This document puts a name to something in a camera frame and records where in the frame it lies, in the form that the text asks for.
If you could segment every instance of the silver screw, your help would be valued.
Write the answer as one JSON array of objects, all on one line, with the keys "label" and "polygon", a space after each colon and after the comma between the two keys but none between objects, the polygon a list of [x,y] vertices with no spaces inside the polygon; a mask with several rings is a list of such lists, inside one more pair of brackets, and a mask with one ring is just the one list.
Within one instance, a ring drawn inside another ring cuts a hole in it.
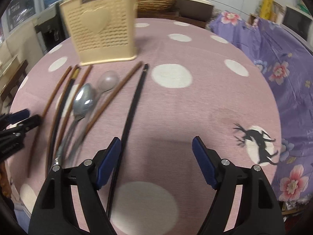
[{"label": "silver screw", "polygon": [[259,165],[254,165],[254,166],[253,166],[253,169],[254,169],[255,171],[260,171],[260,170],[261,170],[261,167],[260,167]]},{"label": "silver screw", "polygon": [[92,164],[92,160],[90,160],[90,159],[87,159],[87,160],[84,161],[84,165],[85,166],[89,166],[91,164]]},{"label": "silver screw", "polygon": [[60,169],[60,166],[58,166],[58,165],[55,165],[55,166],[52,167],[53,171],[58,171],[59,169]]},{"label": "silver screw", "polygon": [[229,165],[229,164],[230,164],[230,161],[228,161],[227,159],[223,159],[223,160],[222,160],[222,165],[227,166],[227,165]]}]

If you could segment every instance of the spoon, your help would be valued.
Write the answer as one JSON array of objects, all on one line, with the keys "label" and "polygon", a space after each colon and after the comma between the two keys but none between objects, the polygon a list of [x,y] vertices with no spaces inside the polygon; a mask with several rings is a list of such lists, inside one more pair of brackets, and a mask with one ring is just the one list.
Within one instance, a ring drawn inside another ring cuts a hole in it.
[{"label": "spoon", "polygon": [[94,99],[93,107],[86,114],[84,124],[82,125],[82,129],[79,133],[79,136],[75,140],[75,142],[72,146],[71,152],[68,156],[69,166],[73,165],[73,161],[74,161],[74,157],[76,155],[76,152],[79,152],[79,147],[82,145],[82,143],[84,141],[89,119],[90,119],[92,112],[95,109],[99,99],[101,98],[101,96],[104,92],[110,91],[111,89],[115,88],[118,81],[119,81],[119,78],[118,78],[118,75],[115,71],[106,71],[99,77],[98,82],[97,82],[97,93],[96,93],[96,97]]},{"label": "spoon", "polygon": [[76,94],[73,103],[74,121],[70,125],[66,136],[63,138],[57,150],[54,165],[62,165],[63,153],[67,150],[79,121],[83,119],[93,107],[94,96],[94,89],[89,83],[83,85]]}]

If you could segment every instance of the embossed heart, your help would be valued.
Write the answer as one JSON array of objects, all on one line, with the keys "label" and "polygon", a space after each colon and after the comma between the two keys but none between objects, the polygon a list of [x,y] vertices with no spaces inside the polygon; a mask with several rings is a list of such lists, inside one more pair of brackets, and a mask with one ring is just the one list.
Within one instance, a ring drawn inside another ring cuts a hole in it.
[{"label": "embossed heart", "polygon": [[110,12],[105,7],[85,11],[80,16],[81,23],[94,34],[101,32],[109,24]]}]

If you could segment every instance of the yellow cylinder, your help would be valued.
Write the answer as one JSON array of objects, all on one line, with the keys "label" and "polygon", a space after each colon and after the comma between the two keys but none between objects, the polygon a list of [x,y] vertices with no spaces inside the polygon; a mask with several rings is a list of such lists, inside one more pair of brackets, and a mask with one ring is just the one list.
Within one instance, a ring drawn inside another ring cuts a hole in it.
[{"label": "yellow cylinder", "polygon": [[269,20],[272,11],[272,4],[274,0],[263,0],[260,11],[260,17]]}]

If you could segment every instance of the polka dot tablecloth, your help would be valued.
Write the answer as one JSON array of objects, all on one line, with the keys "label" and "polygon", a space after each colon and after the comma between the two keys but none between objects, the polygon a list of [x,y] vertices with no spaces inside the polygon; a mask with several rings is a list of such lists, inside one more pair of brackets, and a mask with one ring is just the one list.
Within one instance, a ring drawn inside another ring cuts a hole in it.
[{"label": "polka dot tablecloth", "polygon": [[[208,148],[237,166],[250,168],[260,163],[272,181],[281,145],[276,103],[259,69],[221,37],[165,19],[141,18],[135,26],[137,59],[97,64],[87,79],[95,86],[107,70],[115,70],[122,79],[138,61],[150,64],[121,166],[111,221],[119,235],[197,234],[215,191],[202,176],[192,153],[192,139],[200,136]],[[11,112],[29,108],[32,114],[41,114],[62,74],[77,63],[71,39],[53,48],[22,83]],[[85,70],[83,67],[76,84]],[[79,163],[107,148],[113,137],[121,137],[140,75],[139,70],[90,131]],[[25,148],[9,160],[15,187],[30,212],[45,179],[47,140],[60,95],[61,90],[42,126],[30,178],[26,178],[25,160],[35,130],[28,132]],[[266,142],[261,156],[255,140],[244,138],[248,130],[276,141]],[[104,206],[109,184],[99,191]],[[87,230],[75,189],[73,199],[79,225]],[[240,190],[227,229],[234,225],[239,199]]]}]

